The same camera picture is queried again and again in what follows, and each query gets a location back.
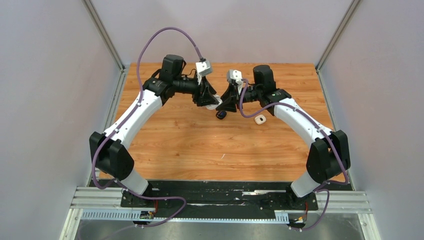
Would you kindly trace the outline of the white oval charging case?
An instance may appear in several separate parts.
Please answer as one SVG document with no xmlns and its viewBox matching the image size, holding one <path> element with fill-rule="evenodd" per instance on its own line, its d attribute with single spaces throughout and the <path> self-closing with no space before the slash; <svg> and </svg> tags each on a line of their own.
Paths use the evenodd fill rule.
<svg viewBox="0 0 424 240">
<path fill-rule="evenodd" d="M 213 97 L 215 99 L 215 102 L 212 103 L 212 104 L 208 104 L 208 105 L 205 106 L 206 109 L 208 109 L 208 110 L 215 110 L 223 102 L 222 99 L 221 99 L 221 97 L 219 95 L 214 94 Z"/>
</svg>

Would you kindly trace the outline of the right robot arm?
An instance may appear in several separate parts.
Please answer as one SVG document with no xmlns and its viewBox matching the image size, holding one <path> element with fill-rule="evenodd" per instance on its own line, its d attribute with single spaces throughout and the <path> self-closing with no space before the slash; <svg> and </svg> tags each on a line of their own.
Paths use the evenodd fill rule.
<svg viewBox="0 0 424 240">
<path fill-rule="evenodd" d="M 253 68 L 254 82 L 250 84 L 239 70 L 226 74 L 228 88 L 221 96 L 219 111 L 237 112 L 256 117 L 263 111 L 283 121 L 309 146 L 305 172 L 287 189 L 286 204 L 298 209 L 306 196 L 325 185 L 348 185 L 347 170 L 351 166 L 348 136 L 342 130 L 332 130 L 306 113 L 284 89 L 277 88 L 269 65 Z"/>
</svg>

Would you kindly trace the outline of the black glossy charging case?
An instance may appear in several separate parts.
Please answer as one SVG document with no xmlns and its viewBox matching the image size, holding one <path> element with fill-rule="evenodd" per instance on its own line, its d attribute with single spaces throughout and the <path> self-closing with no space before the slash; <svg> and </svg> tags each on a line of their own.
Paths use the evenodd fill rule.
<svg viewBox="0 0 424 240">
<path fill-rule="evenodd" d="M 224 110 L 220 110 L 216 112 L 215 116 L 217 119 L 223 120 L 227 116 L 227 112 Z"/>
</svg>

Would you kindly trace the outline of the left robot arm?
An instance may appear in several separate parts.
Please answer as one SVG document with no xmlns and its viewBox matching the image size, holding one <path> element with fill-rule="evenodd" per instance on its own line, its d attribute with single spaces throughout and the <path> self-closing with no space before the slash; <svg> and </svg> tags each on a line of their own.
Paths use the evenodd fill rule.
<svg viewBox="0 0 424 240">
<path fill-rule="evenodd" d="M 183 74 L 186 66 L 183 57 L 168 54 L 161 68 L 142 85 L 136 99 L 104 132 L 93 132 L 89 138 L 92 166 L 107 173 L 134 193 L 140 206 L 149 206 L 153 193 L 149 182 L 135 169 L 135 161 L 128 149 L 147 120 L 176 93 L 189 94 L 198 107 L 214 109 L 220 104 L 219 96 L 206 76 L 213 72 L 205 58 L 195 63 L 194 76 Z"/>
</svg>

